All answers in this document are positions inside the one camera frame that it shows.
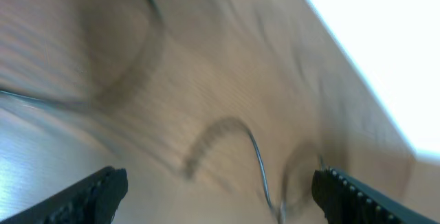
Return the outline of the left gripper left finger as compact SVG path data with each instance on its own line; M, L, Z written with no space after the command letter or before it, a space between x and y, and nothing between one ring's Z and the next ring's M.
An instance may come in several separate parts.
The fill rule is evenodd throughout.
M111 224L127 192L127 171L107 166L1 224Z

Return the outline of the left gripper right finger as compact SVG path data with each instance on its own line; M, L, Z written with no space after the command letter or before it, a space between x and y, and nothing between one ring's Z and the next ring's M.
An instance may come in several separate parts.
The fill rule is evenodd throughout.
M341 170L313 174L313 200L332 224L436 224Z

